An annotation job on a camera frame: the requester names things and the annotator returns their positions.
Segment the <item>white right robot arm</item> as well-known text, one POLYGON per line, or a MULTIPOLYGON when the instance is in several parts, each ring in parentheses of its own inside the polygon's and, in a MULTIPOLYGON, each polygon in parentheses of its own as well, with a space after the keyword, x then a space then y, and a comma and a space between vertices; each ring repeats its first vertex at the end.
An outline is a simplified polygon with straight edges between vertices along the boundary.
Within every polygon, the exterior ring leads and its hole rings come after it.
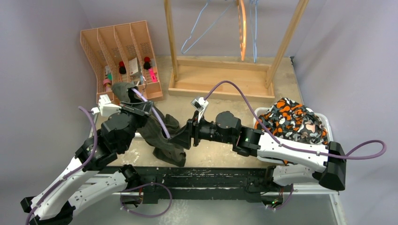
POLYGON ((292 162, 290 166, 270 167, 263 179, 265 188, 270 191, 292 183, 314 182, 331 190, 345 190, 346 160, 337 142, 316 145, 275 138, 264 131, 242 126, 241 120, 229 111, 219 113, 212 122, 195 112, 168 141, 188 150, 198 146, 201 140, 231 144, 237 154, 253 156, 260 161, 272 158, 292 162))

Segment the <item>light blue hanger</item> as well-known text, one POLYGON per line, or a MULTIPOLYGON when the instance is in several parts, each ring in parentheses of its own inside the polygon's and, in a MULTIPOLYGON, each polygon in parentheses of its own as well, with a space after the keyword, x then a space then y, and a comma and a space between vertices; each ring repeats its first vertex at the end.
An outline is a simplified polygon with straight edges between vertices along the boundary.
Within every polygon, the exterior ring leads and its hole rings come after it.
POLYGON ((193 24, 189 35, 184 40, 180 53, 187 54, 197 43, 225 16, 230 8, 234 5, 232 0, 206 0, 204 6, 198 12, 195 23, 193 24), (225 8, 221 12, 211 15, 210 7, 216 3, 221 3, 225 8))

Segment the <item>dark olive green shorts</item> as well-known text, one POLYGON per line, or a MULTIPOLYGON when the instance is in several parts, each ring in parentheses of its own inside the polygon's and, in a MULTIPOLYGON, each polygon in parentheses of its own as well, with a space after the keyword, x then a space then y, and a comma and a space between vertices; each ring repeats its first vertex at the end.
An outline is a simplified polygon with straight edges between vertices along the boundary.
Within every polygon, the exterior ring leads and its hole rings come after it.
MULTIPOLYGON (((136 88, 138 90, 136 85, 129 82, 115 83, 112 85, 111 90, 121 102, 144 102, 131 90, 131 88, 136 88)), ((177 119, 170 114, 164 115, 156 106, 153 107, 158 111, 159 115, 163 119, 170 136, 175 135, 180 129, 180 124, 177 119)), ((184 149, 168 142, 168 138, 166 138, 166 135, 153 111, 151 111, 147 123, 142 128, 139 128, 138 132, 149 145, 154 147, 153 155, 156 158, 178 167, 183 167, 185 165, 186 153, 184 149)))

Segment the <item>purple hanger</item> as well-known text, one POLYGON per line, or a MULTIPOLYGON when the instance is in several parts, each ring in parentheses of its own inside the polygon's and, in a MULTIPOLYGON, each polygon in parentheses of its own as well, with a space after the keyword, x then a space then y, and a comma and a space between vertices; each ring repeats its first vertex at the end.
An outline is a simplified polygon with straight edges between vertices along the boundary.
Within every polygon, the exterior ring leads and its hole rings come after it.
MULTIPOLYGON (((140 99, 142 99, 144 102, 148 102, 148 100, 143 96, 143 94, 141 94, 136 88, 131 88, 131 90, 132 90, 140 99)), ((162 129, 163 129, 163 131, 164 131, 164 133, 165 133, 165 135, 166 135, 166 138, 170 138, 170 133, 169 133, 169 131, 167 130, 167 127, 166 127, 166 125, 165 125, 163 119, 162 119, 161 116, 159 115, 158 111, 157 111, 154 107, 152 107, 152 111, 153 111, 155 117, 157 118, 159 124, 161 125, 161 127, 162 127, 162 129)))

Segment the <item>orange camouflage shorts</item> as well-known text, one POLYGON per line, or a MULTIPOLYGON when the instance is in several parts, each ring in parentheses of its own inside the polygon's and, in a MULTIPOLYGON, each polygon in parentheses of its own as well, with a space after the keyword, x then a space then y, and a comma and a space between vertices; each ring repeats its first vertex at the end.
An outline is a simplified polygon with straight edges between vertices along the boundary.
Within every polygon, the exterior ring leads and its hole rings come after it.
POLYGON ((294 100, 278 100, 257 118, 255 128, 264 130, 257 157, 315 167, 327 159, 327 130, 312 109, 294 100))

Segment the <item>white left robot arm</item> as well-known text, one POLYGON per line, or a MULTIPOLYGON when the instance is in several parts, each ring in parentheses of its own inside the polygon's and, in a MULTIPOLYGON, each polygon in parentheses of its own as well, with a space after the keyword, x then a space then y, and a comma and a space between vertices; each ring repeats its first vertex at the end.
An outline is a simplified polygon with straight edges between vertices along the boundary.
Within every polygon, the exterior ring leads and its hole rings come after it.
POLYGON ((148 121, 152 101, 115 105, 99 101, 88 117, 93 134, 75 152, 64 171, 40 194, 21 200, 28 225, 67 225, 73 217, 104 197, 126 189, 136 191, 140 177, 132 165, 123 165, 104 180, 83 188, 119 154, 125 153, 136 130, 148 121))

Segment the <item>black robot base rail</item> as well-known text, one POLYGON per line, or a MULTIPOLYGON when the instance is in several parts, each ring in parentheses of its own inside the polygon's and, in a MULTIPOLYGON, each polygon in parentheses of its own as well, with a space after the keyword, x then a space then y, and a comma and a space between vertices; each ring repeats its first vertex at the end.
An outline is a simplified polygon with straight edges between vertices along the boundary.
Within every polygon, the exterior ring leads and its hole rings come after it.
POLYGON ((244 200, 265 205, 281 204, 292 185, 282 187, 272 181, 273 167, 154 167, 136 166, 135 181, 128 187, 161 183, 142 189, 143 203, 159 200, 244 200))

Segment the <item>orange hanger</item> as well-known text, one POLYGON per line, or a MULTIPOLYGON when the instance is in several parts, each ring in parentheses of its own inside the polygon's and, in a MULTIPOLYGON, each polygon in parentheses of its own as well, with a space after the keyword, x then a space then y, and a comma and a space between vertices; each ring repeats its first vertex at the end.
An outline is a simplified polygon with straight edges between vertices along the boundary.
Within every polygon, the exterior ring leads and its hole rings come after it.
POLYGON ((241 55, 241 60, 244 61, 246 54, 246 43, 247 43, 246 9, 243 0, 236 0, 236 5, 237 5, 237 14, 238 14, 240 55, 241 55))

